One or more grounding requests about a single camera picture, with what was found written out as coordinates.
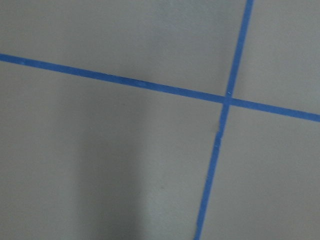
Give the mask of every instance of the blue grid line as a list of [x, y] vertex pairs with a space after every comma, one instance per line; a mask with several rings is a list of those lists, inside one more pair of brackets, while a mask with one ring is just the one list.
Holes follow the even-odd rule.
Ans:
[[[0, 61], [222, 104], [224, 96], [0, 53]], [[320, 122], [320, 114], [232, 98], [230, 105]]]
[[220, 147], [221, 147], [222, 138], [224, 136], [224, 132], [225, 132], [225, 128], [228, 120], [228, 114], [229, 114], [229, 109], [231, 105], [232, 95], [234, 93], [234, 89], [236, 85], [238, 70], [240, 66], [242, 53], [244, 50], [244, 45], [245, 45], [245, 40], [246, 40], [246, 35], [248, 31], [253, 4], [254, 4], [254, 0], [247, 0], [245, 3], [239, 36], [236, 43], [234, 57], [233, 57], [232, 66], [230, 70], [228, 85], [226, 87], [224, 102], [223, 102], [222, 110], [220, 113], [219, 130], [215, 135], [212, 154], [210, 158], [210, 163], [207, 171], [202, 199], [201, 199], [200, 208], [198, 212], [198, 218], [196, 221], [196, 230], [195, 230], [194, 240], [199, 240], [201, 238], [202, 230], [204, 227], [204, 222], [205, 222], [207, 208], [208, 208], [208, 202], [209, 202], [210, 193], [211, 193], [215, 172], [217, 168]]

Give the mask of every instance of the floor tile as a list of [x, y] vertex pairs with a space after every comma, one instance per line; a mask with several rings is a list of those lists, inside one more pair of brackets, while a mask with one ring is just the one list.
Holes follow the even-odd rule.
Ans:
[[192, 239], [220, 104], [0, 72], [1, 239]]
[[320, 236], [320, 124], [232, 107], [202, 240]]
[[224, 95], [244, 5], [6, 0], [0, 52]]
[[320, 1], [256, 0], [234, 97], [320, 114]]

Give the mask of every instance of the floor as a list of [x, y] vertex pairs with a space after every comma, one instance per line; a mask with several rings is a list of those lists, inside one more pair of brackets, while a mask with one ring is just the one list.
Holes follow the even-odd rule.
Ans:
[[2, 1], [0, 238], [319, 239], [319, 11]]

